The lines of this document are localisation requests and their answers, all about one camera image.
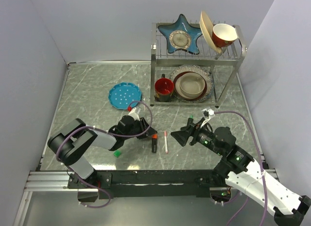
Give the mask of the black green-tipped highlighter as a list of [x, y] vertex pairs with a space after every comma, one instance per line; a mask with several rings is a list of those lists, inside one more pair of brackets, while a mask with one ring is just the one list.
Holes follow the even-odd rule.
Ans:
[[187, 121], [187, 126], [192, 126], [193, 125], [193, 115], [190, 115]]

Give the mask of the green highlighter cap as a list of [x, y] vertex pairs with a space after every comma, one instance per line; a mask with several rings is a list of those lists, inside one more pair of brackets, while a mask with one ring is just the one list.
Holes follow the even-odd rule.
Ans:
[[121, 155], [121, 151], [116, 150], [116, 151], [114, 152], [114, 156], [115, 156], [115, 157], [119, 157], [120, 155]]

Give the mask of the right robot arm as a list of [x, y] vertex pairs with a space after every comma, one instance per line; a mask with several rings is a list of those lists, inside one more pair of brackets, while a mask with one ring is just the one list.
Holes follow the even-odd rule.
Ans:
[[229, 127], [218, 127], [211, 132], [203, 122], [201, 119], [194, 123], [189, 118], [187, 125], [171, 132], [171, 136], [181, 146], [199, 143], [221, 157], [208, 181], [217, 186], [228, 185], [238, 189], [263, 206], [279, 226], [301, 225], [311, 206], [311, 199], [292, 192], [262, 169], [249, 153], [236, 144]]

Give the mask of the white pink-tipped marker pen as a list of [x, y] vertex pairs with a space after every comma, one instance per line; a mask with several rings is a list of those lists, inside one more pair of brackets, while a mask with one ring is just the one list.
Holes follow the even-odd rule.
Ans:
[[167, 141], [167, 131], [164, 131], [164, 146], [165, 146], [165, 153], [168, 154], [168, 141]]

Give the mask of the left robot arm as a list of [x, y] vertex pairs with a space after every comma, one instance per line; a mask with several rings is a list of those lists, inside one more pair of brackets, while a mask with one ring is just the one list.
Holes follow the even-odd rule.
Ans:
[[143, 117], [123, 116], [118, 124], [107, 132], [86, 125], [81, 119], [74, 119], [48, 140], [48, 147], [57, 160], [78, 174], [79, 182], [85, 188], [96, 184], [96, 170], [84, 157], [90, 146], [115, 151], [130, 138], [145, 139], [157, 133]]

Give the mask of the black orange-tipped highlighter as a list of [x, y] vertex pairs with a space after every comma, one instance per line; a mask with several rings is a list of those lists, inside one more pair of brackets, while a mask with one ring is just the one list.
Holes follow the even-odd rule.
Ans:
[[152, 153], [157, 152], [157, 139], [152, 139]]

